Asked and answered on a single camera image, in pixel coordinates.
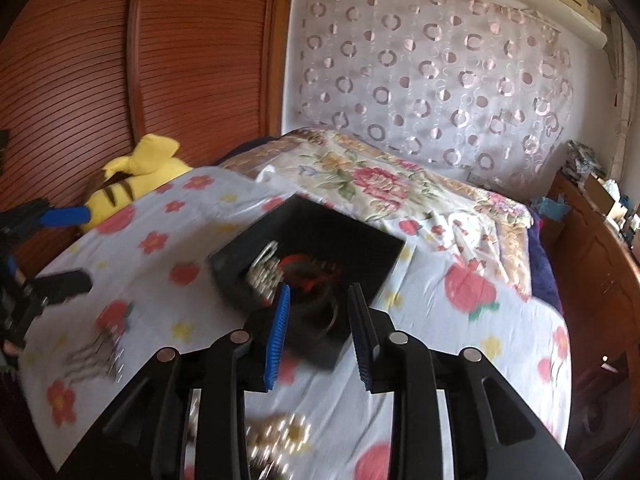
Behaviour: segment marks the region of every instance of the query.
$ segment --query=bed sheet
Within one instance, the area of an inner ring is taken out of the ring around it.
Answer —
[[[193,170],[90,231],[47,267],[81,267],[94,279],[87,296],[35,320],[20,358],[31,415],[56,468],[158,348],[205,348],[242,326],[217,292],[206,256],[285,196],[222,168]],[[456,254],[427,250],[412,234],[388,228],[406,245],[374,306],[388,309],[397,328],[430,348],[481,348],[563,444],[571,363],[561,317],[502,280],[480,276]],[[65,357],[94,340],[106,319],[124,330],[122,379],[72,383]],[[287,355],[274,391],[246,396],[249,420],[293,412],[312,425],[308,447],[290,460],[297,478],[386,478],[392,397],[364,390],[352,350],[332,373]],[[446,439],[444,445],[450,446]],[[445,478],[452,478],[450,462]]]
[[[431,250],[481,262],[481,273],[531,295],[532,218],[518,202],[325,128],[300,128],[222,164],[251,178],[267,166],[362,221],[393,224]]]

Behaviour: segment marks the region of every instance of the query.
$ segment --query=silver screw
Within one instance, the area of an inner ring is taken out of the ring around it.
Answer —
[[[235,332],[231,333],[231,341],[236,343],[236,344],[242,344],[242,343],[246,343],[247,341],[249,341],[249,333],[246,332],[245,330],[236,330]]]
[[[477,348],[465,348],[462,355],[467,361],[471,361],[472,363],[480,362],[482,359],[482,354]]]
[[[389,341],[395,345],[405,345],[409,342],[409,336],[404,332],[392,332],[389,334]]]
[[[167,363],[171,361],[175,357],[175,350],[173,348],[169,348],[168,346],[161,348],[158,350],[156,354],[156,358],[161,363]]]

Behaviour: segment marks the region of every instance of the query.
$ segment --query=wooden desk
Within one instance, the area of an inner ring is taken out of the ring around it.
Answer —
[[[630,416],[640,413],[640,267],[604,216],[560,174],[547,194],[559,194],[572,209],[549,251],[569,329],[574,391],[590,397],[612,363],[626,354],[631,380]]]

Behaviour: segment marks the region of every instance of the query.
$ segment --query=open black box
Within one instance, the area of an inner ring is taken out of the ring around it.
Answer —
[[[333,369],[351,335],[347,316],[347,290],[359,282],[367,304],[385,283],[404,242],[371,226],[293,195],[208,257],[213,278],[224,298],[248,314],[262,304],[245,282],[256,256],[272,240],[276,256],[308,254],[342,269],[335,287],[338,314],[323,338],[318,330],[299,318],[290,318],[286,348],[321,368]]]

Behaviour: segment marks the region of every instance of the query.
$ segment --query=pikachu plush toy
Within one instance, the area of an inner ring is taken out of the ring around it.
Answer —
[[[116,173],[130,174],[130,177],[99,189],[89,197],[85,206],[91,212],[91,219],[81,226],[82,231],[87,232],[135,199],[192,170],[174,157],[178,148],[180,143],[174,139],[147,134],[131,155],[108,162],[102,168],[102,183]]]

